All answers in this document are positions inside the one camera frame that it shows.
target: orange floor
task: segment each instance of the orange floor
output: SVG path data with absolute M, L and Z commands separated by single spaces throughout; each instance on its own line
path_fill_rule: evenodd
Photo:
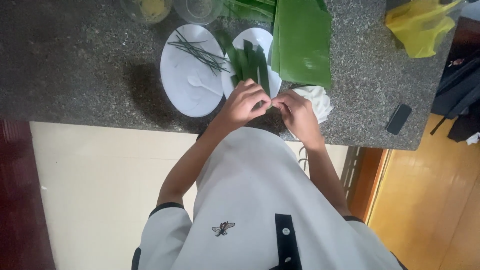
M 369 226 L 410 270 L 480 269 L 480 146 L 446 136 L 453 121 L 417 151 L 394 150 Z

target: black phone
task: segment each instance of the black phone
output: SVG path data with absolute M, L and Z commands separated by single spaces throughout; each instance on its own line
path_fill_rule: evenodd
M 400 104 L 387 125 L 387 131 L 393 135 L 398 135 L 411 112 L 412 108 L 410 106 Z

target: white plate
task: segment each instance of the white plate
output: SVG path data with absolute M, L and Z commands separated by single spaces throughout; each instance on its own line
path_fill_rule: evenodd
M 273 36 L 268 31 L 263 30 L 261 28 L 250 28 L 243 32 L 241 32 L 232 42 L 233 47 L 236 49 L 243 49 L 243 40 L 250 41 L 254 46 L 262 46 L 264 49 L 265 59 L 268 58 L 268 52 L 270 51 L 270 45 L 273 41 Z M 223 93 L 225 97 L 228 98 L 232 93 L 234 86 L 230 77 L 235 74 L 232 65 L 230 62 L 227 62 L 223 65 L 230 73 L 226 71 L 222 71 L 222 86 L 223 86 Z M 270 86 L 270 97 L 274 98 L 278 95 L 278 91 L 280 90 L 280 85 L 282 84 L 282 80 L 280 76 L 275 71 L 272 71 L 271 66 L 267 66 L 268 70 L 268 82 Z
M 199 25 L 183 25 L 177 30 L 189 42 L 206 41 L 200 46 L 215 55 L 222 56 L 223 52 L 217 40 L 207 29 Z M 192 86 L 187 77 L 199 75 L 202 83 L 211 87 L 217 93 L 222 93 L 221 73 L 212 74 L 210 68 L 168 42 L 178 41 L 178 33 L 168 37 L 160 59 L 160 76 L 163 88 L 173 105 L 183 114 L 190 117 L 202 117 L 211 113 L 222 99 L 203 87 Z

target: person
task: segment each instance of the person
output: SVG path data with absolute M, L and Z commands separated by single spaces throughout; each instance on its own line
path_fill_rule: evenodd
M 262 102 L 259 108 L 254 106 Z M 303 143 L 310 179 L 278 136 L 243 127 L 272 104 Z M 193 222 L 182 197 L 196 181 Z M 309 100 L 238 84 L 172 168 L 132 269 L 402 269 L 352 217 Z

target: bee embroidery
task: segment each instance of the bee embroidery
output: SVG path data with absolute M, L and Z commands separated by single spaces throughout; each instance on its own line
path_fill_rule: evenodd
M 235 223 L 224 222 L 220 223 L 220 227 L 212 227 L 212 231 L 218 233 L 215 236 L 227 235 L 227 229 L 235 226 Z

